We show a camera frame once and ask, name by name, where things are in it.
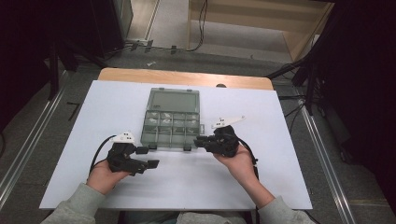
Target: person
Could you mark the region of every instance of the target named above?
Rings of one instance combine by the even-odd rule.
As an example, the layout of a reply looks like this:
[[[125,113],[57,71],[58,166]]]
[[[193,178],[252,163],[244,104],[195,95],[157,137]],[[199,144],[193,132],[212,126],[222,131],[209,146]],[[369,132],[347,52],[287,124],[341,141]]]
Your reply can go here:
[[[261,223],[314,223],[306,213],[290,209],[283,202],[282,197],[275,198],[261,184],[254,174],[251,157],[245,147],[239,145],[236,155],[232,158],[220,154],[213,155],[228,168],[233,178],[257,205]],[[75,193],[67,201],[61,202],[42,224],[95,223],[94,215],[100,203],[105,199],[105,195],[127,175],[129,175],[127,172],[112,173],[108,168],[107,161],[99,162],[90,173],[87,183],[81,183]],[[193,212],[180,213],[176,217],[172,215],[169,218],[173,221],[162,220],[154,223],[245,223],[244,219],[238,217]]]

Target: gray floor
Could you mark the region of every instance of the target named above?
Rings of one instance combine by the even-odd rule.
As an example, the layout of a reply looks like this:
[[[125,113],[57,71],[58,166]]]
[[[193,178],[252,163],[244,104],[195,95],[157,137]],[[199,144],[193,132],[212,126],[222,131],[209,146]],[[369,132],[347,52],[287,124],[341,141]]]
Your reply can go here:
[[[176,70],[254,77],[269,74],[282,66],[281,63],[195,52],[178,52],[171,55],[168,50],[161,49],[153,49],[150,53],[144,53],[143,49],[127,50],[115,55],[107,62],[110,66],[122,68]],[[73,117],[69,120],[75,106],[69,105],[67,102],[82,103],[92,81],[97,79],[99,72],[100,70],[95,65],[83,63],[75,74],[70,73],[71,78],[62,100],[39,139],[5,206],[0,211],[1,223],[38,223],[48,213],[48,211],[39,210],[38,206],[76,119],[76,117]],[[278,77],[273,81],[278,95],[294,94],[294,89],[286,77],[292,77],[292,74],[286,74],[285,77]],[[5,175],[24,139],[33,128],[46,103],[48,94],[49,87],[46,86],[4,130],[7,144],[6,153],[0,159],[0,176]],[[281,101],[281,104],[285,114],[298,105],[297,101]],[[287,117],[289,125],[291,119],[292,116]],[[339,148],[332,137],[332,132],[326,120],[318,115],[315,115],[315,119],[331,156],[332,164],[339,175],[346,196],[351,202],[351,208],[357,222],[396,223],[396,218],[384,202],[384,196],[373,175],[364,167],[343,163],[339,157]],[[294,122],[291,138],[306,186],[311,192],[310,197],[314,209],[309,213],[320,223],[342,223],[301,115],[298,115]],[[116,211],[101,211],[97,213],[97,223],[116,223],[117,215]]]
[[[135,5],[135,27],[131,27],[130,40],[141,40],[153,13],[154,0],[133,0]],[[149,30],[147,40],[152,46],[184,49],[188,45],[188,8],[189,1],[159,0],[158,9]],[[279,63],[290,63],[291,57],[281,31],[231,24],[206,22],[205,44],[196,52],[245,59],[256,59]],[[200,40],[198,21],[191,21],[190,47],[193,49]]]

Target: clear plastic organizer box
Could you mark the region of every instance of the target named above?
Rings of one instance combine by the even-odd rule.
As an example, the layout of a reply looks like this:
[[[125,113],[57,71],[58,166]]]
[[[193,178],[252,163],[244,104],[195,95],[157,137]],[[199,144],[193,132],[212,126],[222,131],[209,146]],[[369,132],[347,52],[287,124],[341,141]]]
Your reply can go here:
[[[151,89],[141,143],[151,149],[196,148],[193,139],[200,134],[199,104],[198,91]]]

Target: person's left hand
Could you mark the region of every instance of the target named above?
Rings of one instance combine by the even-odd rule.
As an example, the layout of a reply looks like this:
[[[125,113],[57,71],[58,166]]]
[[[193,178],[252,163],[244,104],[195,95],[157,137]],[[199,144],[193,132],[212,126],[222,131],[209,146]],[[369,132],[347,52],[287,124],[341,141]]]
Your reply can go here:
[[[102,194],[108,194],[117,183],[130,173],[120,171],[111,172],[108,161],[104,160],[95,165],[87,180],[87,185]]]

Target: hand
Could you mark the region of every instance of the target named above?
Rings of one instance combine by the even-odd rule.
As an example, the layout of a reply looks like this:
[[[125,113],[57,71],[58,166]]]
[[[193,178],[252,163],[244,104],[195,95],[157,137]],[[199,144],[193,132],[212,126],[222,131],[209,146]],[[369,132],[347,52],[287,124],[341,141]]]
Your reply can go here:
[[[258,208],[264,207],[274,199],[274,195],[260,183],[254,174],[251,156],[245,147],[239,145],[235,156],[232,158],[220,154],[213,155],[227,166],[233,178],[245,189]]]
[[[231,175],[239,182],[239,184],[243,185],[249,180],[257,179],[254,174],[250,153],[242,145],[238,146],[234,157],[224,157],[220,154],[213,154],[213,156],[227,166]]]
[[[107,160],[104,160],[93,167],[87,180],[87,186],[102,194],[107,194],[120,182],[120,180],[129,174],[130,173],[124,171],[111,172]]]

